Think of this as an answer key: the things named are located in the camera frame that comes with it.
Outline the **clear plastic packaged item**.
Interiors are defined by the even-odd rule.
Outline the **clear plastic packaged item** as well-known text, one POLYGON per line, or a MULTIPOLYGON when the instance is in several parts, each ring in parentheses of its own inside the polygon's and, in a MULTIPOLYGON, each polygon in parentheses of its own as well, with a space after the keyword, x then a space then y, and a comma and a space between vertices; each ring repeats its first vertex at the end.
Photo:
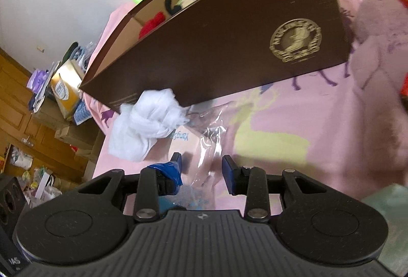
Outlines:
POLYGON ((162 199, 165 209, 213 210, 214 187, 221 179, 221 155, 236 103, 228 102, 205 111, 191 111, 188 122, 172 134, 168 155, 182 157, 181 185, 176 195, 162 199))

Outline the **white cloth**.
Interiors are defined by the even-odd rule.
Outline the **white cloth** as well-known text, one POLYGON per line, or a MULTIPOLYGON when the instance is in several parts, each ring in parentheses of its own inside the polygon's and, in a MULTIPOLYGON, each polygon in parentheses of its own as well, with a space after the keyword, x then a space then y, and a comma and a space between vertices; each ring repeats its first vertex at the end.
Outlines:
POLYGON ((109 154, 130 162, 143 161, 159 139, 188 122, 186 110, 172 89, 143 91, 135 104, 122 104, 108 143, 109 154))

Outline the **red plush item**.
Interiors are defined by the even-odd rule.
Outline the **red plush item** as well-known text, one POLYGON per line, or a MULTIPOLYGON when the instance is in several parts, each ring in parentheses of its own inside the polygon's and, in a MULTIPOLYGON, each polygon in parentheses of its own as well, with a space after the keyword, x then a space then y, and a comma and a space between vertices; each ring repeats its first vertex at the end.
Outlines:
POLYGON ((161 25, 166 20, 166 17, 162 11, 158 12, 153 18, 148 20, 145 25, 141 28, 139 32, 139 39, 142 39, 146 36, 149 32, 154 30, 156 27, 161 25))

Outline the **green bean plush toy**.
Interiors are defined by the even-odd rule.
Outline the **green bean plush toy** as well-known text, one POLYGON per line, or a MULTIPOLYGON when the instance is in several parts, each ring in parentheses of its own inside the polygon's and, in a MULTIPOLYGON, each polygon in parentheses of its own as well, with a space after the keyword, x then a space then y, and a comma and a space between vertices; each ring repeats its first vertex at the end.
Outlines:
POLYGON ((172 4, 172 0, 165 0, 164 7, 170 16, 174 16, 195 1, 197 0, 179 0, 176 4, 172 4))

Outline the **wooden door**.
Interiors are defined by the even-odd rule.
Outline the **wooden door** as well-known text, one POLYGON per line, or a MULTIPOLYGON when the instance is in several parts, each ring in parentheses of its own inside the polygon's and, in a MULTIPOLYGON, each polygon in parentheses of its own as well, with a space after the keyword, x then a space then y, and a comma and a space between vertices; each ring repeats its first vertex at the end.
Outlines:
POLYGON ((32 157, 31 172, 50 169, 63 180, 81 184, 90 180, 96 163, 77 156, 73 148, 54 139, 52 129, 40 124, 28 110, 32 91, 30 73, 1 51, 1 153, 10 144, 32 157))

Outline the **pink deer-print cloth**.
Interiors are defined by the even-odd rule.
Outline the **pink deer-print cloth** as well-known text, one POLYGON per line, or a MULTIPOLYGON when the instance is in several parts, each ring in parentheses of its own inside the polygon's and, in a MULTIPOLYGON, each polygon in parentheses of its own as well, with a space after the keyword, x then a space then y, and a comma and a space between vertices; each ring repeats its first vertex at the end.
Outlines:
MULTIPOLYGON (((354 22, 363 0, 340 0, 354 22)), ((365 164, 361 95, 350 61, 230 96, 237 112, 223 151, 239 165, 271 174, 293 168, 354 198, 393 183, 407 184, 407 169, 375 171, 365 164)))

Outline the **cardboard boxes stack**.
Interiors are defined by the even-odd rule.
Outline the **cardboard boxes stack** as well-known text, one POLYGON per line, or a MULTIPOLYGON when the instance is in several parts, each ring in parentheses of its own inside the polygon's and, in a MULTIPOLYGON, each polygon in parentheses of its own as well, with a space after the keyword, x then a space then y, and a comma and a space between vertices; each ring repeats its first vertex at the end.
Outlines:
POLYGON ((49 98, 45 98, 33 116, 40 124, 52 129, 54 139, 73 148, 77 156, 85 157, 93 163, 97 162, 105 135, 92 118, 80 125, 67 121, 63 118, 58 104, 49 98))

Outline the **purple white bag pile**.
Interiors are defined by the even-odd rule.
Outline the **purple white bag pile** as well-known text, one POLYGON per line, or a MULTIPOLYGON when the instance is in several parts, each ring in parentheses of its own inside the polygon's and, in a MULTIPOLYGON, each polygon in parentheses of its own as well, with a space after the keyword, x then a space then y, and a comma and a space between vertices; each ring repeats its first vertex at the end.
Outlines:
POLYGON ((50 87, 49 71, 35 69, 28 80, 26 87, 32 91, 32 97, 28 102, 28 110, 36 113, 44 101, 48 98, 56 102, 53 91, 50 87))

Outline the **yellow white paper bag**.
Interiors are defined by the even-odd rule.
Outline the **yellow white paper bag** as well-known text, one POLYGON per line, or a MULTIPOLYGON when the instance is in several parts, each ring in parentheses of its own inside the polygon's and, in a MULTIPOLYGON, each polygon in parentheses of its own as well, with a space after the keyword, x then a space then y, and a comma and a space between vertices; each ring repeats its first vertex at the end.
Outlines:
POLYGON ((63 119, 70 121, 82 99, 80 85, 84 72, 76 60, 67 60, 50 80, 53 95, 57 101, 63 119))

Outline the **brown cardboard box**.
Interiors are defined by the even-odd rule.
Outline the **brown cardboard box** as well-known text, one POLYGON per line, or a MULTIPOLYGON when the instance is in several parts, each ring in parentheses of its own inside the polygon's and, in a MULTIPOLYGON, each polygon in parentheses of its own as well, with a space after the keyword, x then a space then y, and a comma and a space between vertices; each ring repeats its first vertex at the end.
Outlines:
POLYGON ((349 56, 337 0, 197 0, 174 16, 164 1, 143 0, 123 17, 97 50, 83 92, 118 110, 143 91, 172 89, 188 107, 349 56), (160 11, 166 20, 139 39, 160 11))

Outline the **pink plush animal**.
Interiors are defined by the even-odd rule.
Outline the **pink plush animal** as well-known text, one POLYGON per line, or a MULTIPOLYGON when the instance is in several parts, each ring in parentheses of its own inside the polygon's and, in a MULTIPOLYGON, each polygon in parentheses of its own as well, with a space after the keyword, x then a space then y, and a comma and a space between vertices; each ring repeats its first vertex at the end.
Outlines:
POLYGON ((353 22, 359 45, 350 68, 361 95, 363 154, 375 171, 407 169, 407 8, 399 0, 363 0, 353 22))

